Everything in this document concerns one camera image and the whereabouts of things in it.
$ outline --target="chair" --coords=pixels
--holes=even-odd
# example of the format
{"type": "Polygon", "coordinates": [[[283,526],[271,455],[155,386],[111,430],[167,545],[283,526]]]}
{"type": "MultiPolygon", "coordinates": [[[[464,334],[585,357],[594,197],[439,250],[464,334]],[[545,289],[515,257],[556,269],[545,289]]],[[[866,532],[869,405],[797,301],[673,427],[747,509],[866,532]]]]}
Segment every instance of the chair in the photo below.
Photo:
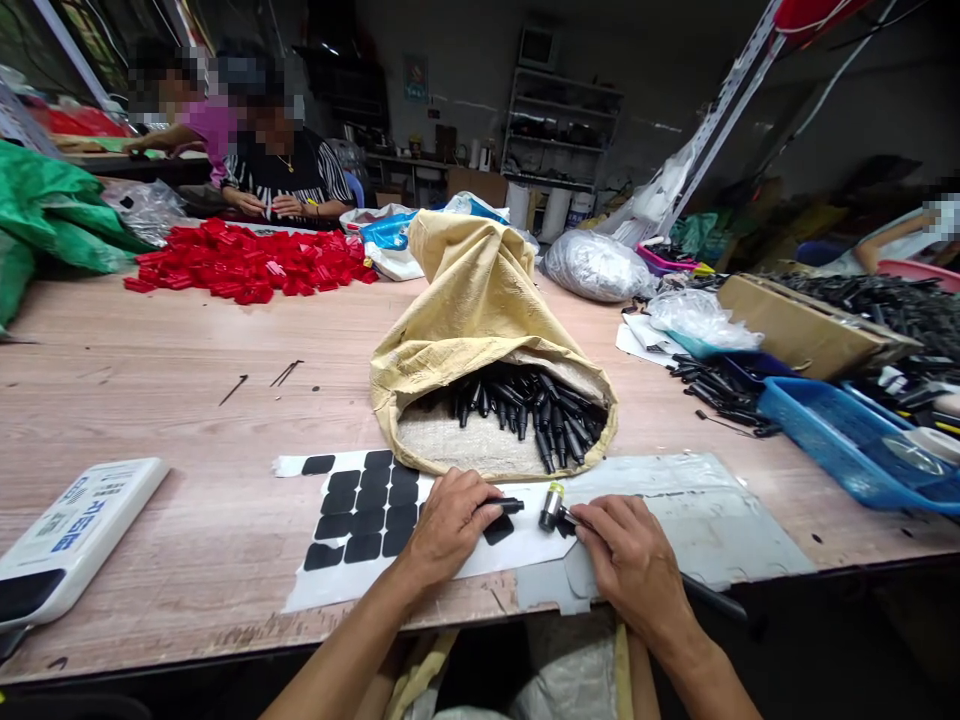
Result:
{"type": "Polygon", "coordinates": [[[357,207],[366,207],[363,204],[363,185],[360,184],[360,179],[352,172],[346,170],[344,170],[343,174],[347,176],[347,187],[350,188],[350,192],[352,192],[353,196],[357,199],[357,207]]]}

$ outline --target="burlap sack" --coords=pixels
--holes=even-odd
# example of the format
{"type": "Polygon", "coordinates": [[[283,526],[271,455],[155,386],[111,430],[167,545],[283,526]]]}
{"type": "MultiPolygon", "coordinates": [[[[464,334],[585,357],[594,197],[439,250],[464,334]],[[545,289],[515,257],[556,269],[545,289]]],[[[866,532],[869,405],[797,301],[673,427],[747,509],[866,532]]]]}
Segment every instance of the burlap sack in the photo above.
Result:
{"type": "Polygon", "coordinates": [[[584,357],[541,298],[530,245],[492,220],[427,210],[408,232],[430,287],[387,333],[370,372],[374,413],[397,458],[435,475],[456,466],[498,482],[544,478],[532,428],[520,442],[494,417],[473,414],[461,429],[445,403],[431,411],[409,407],[500,360],[539,365],[608,409],[607,426],[585,464],[571,460],[551,477],[595,465],[616,433],[616,396],[606,373],[584,357]]]}

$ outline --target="shelf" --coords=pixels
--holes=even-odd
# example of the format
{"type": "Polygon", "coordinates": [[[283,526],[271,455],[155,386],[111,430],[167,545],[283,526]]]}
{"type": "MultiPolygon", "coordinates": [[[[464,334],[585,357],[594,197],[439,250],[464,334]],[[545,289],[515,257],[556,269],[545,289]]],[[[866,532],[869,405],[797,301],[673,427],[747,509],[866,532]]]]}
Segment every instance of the shelf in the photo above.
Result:
{"type": "Polygon", "coordinates": [[[530,137],[529,135],[517,135],[516,133],[507,133],[507,140],[521,140],[523,142],[532,142],[539,145],[553,145],[558,148],[569,148],[571,150],[581,150],[583,152],[593,152],[602,154],[606,148],[598,148],[593,145],[577,145],[576,143],[565,143],[560,140],[547,140],[545,138],[530,137]]]}
{"type": "Polygon", "coordinates": [[[593,192],[593,185],[589,183],[571,182],[568,180],[558,180],[556,178],[540,177],[531,173],[501,172],[508,180],[520,180],[521,182],[533,183],[534,185],[545,185],[546,187],[562,188],[564,190],[578,190],[581,192],[593,192]]]}
{"type": "Polygon", "coordinates": [[[587,90],[593,90],[594,92],[602,92],[605,95],[616,95],[617,97],[623,97],[623,93],[619,90],[614,90],[613,88],[605,88],[602,85],[591,85],[590,83],[580,82],[579,80],[570,80],[569,78],[560,77],[559,75],[552,75],[550,73],[540,72],[539,70],[531,70],[525,67],[518,67],[516,69],[517,75],[532,75],[533,77],[541,78],[543,80],[551,80],[561,85],[573,85],[574,87],[585,88],[587,90]]]}
{"type": "Polygon", "coordinates": [[[600,117],[607,120],[616,120],[617,113],[605,113],[601,110],[591,110],[590,108],[582,108],[577,105],[567,105],[566,103],[556,103],[552,100],[538,100],[537,98],[526,97],[524,95],[517,95],[517,102],[526,103],[527,105],[536,105],[538,107],[553,108],[555,110],[565,110],[570,114],[577,115],[589,115],[590,117],[600,117]]]}

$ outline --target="floor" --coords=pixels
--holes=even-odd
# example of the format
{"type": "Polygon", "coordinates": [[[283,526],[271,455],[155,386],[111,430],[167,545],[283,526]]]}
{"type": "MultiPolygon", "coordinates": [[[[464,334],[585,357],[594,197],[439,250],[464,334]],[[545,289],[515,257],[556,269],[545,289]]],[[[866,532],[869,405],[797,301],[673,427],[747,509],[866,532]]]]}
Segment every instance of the floor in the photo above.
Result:
{"type": "MultiPolygon", "coordinates": [[[[751,614],[768,619],[760,641],[709,610],[698,609],[698,615],[729,654],[766,720],[937,720],[956,717],[949,708],[960,701],[960,663],[952,659],[960,643],[960,621],[953,619],[958,588],[960,568],[740,588],[735,594],[751,614]],[[921,636],[927,639],[918,640],[921,636]]],[[[531,672],[524,632],[521,623],[513,623],[461,633],[440,706],[504,707],[531,672]]],[[[51,712],[44,705],[44,714],[64,720],[79,719],[84,705],[98,712],[109,708],[109,714],[97,715],[104,718],[253,720],[308,654],[291,652],[25,695],[5,689],[0,720],[36,717],[40,702],[57,702],[64,712],[51,712]]],[[[664,720],[686,718],[659,668],[655,677],[664,720]]]]}

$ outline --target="cardboard box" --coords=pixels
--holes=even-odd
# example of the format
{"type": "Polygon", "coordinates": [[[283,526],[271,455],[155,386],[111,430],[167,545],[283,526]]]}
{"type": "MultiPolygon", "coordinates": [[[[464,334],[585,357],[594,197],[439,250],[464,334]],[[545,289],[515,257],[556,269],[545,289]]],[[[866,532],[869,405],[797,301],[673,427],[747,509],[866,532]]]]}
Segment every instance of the cardboard box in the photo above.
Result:
{"type": "Polygon", "coordinates": [[[395,202],[399,205],[403,204],[403,188],[389,186],[377,192],[378,208],[381,208],[384,205],[389,205],[392,202],[395,202]]]}
{"type": "Polygon", "coordinates": [[[882,367],[923,345],[876,323],[753,275],[735,275],[720,288],[732,322],[766,336],[760,349],[804,377],[831,380],[882,367]]]}
{"type": "Polygon", "coordinates": [[[447,200],[469,190],[492,207],[507,204],[507,179],[495,172],[452,167],[447,171],[447,200]]]}

